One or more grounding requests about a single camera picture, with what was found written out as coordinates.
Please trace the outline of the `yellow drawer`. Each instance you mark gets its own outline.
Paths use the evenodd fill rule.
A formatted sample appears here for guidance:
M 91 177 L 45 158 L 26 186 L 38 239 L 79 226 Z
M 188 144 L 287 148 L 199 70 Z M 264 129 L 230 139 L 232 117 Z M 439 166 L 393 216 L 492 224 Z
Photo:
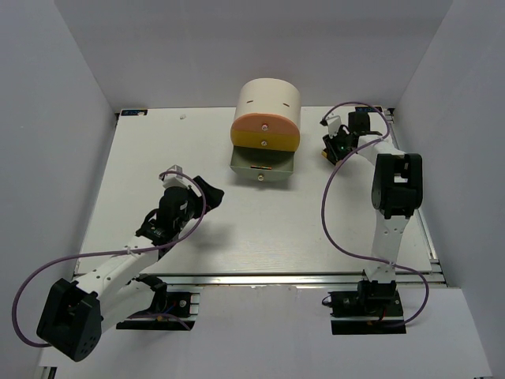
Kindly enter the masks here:
M 284 152 L 295 152 L 300 144 L 299 134 L 274 134 L 232 130 L 230 132 L 230 139 L 232 144 L 238 147 Z

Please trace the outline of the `grey bottom drawer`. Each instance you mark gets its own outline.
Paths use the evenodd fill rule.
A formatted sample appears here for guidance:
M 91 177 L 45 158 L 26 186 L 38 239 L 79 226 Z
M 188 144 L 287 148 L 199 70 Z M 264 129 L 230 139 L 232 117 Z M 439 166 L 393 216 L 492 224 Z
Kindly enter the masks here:
M 288 179 L 294 172 L 294 152 L 234 146 L 231 170 L 239 177 L 258 182 Z

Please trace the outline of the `orange top drawer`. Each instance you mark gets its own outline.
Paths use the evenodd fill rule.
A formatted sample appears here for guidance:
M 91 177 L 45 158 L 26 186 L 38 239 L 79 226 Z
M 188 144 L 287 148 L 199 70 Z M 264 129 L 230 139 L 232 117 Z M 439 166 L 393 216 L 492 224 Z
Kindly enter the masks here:
M 234 120 L 232 130 L 245 132 L 268 132 L 279 135 L 298 135 L 297 124 L 279 114 L 244 114 Z

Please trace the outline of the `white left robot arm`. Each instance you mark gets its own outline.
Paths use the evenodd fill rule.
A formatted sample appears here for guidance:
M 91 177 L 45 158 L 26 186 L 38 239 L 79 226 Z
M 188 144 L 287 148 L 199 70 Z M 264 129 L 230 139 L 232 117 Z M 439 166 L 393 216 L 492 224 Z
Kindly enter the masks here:
M 224 192 L 200 176 L 186 185 L 183 176 L 161 176 L 164 192 L 136 230 L 130 243 L 98 268 L 73 281 L 52 285 L 36 334 L 79 362 L 101 335 L 131 316 L 157 319 L 173 305 L 167 285 L 143 271 L 160 261 L 183 235 L 191 220 L 220 206 Z

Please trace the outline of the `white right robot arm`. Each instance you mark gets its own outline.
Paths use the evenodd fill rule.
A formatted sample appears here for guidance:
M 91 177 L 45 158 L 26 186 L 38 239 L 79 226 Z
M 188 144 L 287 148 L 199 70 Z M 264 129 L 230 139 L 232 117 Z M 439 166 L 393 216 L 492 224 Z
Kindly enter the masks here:
M 357 285 L 357 308 L 373 315 L 394 301 L 395 267 L 404 230 L 423 200 L 422 158 L 405 153 L 388 140 L 387 134 L 371 130 L 367 112 L 353 111 L 348 122 L 336 116 L 320 124 L 324 135 L 324 157 L 339 169 L 359 154 L 373 165 L 371 202 L 376 214 L 372 250 L 368 256 L 338 247 L 348 257 L 367 262 L 365 279 Z

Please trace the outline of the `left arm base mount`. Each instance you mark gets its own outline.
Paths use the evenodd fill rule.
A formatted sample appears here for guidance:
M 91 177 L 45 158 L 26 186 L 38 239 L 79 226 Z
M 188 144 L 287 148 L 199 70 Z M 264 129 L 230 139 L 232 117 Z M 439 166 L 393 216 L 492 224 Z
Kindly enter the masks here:
M 200 294 L 188 291 L 169 291 L 167 283 L 159 277 L 142 274 L 136 278 L 154 293 L 146 310 L 116 324 L 117 330 L 137 331 L 191 331 L 195 325 Z

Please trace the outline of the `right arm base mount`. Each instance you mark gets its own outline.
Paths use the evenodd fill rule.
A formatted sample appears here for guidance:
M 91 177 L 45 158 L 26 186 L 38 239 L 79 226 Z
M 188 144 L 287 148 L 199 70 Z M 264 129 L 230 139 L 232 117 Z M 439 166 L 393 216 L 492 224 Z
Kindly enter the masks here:
M 332 291 L 322 301 L 330 310 L 334 336 L 404 335 L 406 326 L 399 293 L 392 300 L 361 303 L 358 291 Z

